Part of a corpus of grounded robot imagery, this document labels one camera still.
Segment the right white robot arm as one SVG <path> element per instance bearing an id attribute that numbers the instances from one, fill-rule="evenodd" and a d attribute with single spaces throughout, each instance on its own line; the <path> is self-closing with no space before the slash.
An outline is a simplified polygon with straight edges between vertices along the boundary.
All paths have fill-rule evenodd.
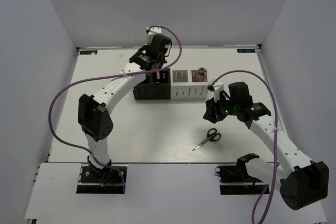
<path id="1" fill-rule="evenodd" d="M 275 117 L 261 102 L 253 102 L 248 85 L 235 82 L 229 86 L 226 97 L 224 85 L 211 81 L 208 90 L 213 98 L 206 101 L 205 120 L 217 123 L 227 116 L 235 116 L 258 136 L 276 157 L 276 166 L 268 164 L 257 154 L 251 153 L 237 160 L 237 176 L 247 182 L 253 177 L 266 184 L 275 183 L 286 205 L 298 210 L 328 195 L 329 169 L 320 161 L 315 162 L 304 154 L 292 140 L 275 125 Z"/>

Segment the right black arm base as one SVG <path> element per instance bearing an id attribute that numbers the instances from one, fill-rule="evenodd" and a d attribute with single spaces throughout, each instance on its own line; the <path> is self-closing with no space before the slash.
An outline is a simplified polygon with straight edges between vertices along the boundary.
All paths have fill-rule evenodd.
<path id="1" fill-rule="evenodd" d="M 246 163 L 259 158 L 259 155 L 250 153 L 240 157 L 235 164 L 218 165 L 214 172 L 219 177 L 221 195 L 259 195 L 268 185 L 258 178 L 248 175 Z"/>

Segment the pink clear tube case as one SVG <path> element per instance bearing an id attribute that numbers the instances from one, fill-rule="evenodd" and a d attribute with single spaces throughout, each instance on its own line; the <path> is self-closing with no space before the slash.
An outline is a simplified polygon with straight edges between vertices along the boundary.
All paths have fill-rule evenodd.
<path id="1" fill-rule="evenodd" d="M 204 67 L 198 68 L 194 76 L 194 81 L 195 82 L 205 82 L 206 79 L 207 79 L 207 69 Z"/>

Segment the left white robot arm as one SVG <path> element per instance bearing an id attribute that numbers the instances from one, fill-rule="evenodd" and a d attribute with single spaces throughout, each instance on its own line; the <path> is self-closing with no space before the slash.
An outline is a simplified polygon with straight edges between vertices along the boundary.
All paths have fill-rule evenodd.
<path id="1" fill-rule="evenodd" d="M 98 181 L 104 182 L 111 175 L 107 147 L 107 137 L 113 130 L 110 114 L 119 101 L 147 77 L 146 73 L 135 76 L 131 73 L 160 69 L 166 63 L 165 54 L 172 46 L 171 39 L 162 34 L 150 37 L 150 42 L 129 59 L 121 71 L 121 78 L 111 80 L 92 95 L 83 94 L 79 98 L 78 123 L 87 138 L 91 152 L 89 166 Z"/>

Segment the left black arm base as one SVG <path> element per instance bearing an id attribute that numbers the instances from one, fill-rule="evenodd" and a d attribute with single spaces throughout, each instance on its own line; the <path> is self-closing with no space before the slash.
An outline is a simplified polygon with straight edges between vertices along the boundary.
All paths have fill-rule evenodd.
<path id="1" fill-rule="evenodd" d="M 125 192 L 127 180 L 127 166 L 117 166 L 115 169 L 104 170 L 96 173 L 88 164 L 82 165 L 77 183 L 77 194 L 107 194 L 122 195 Z"/>

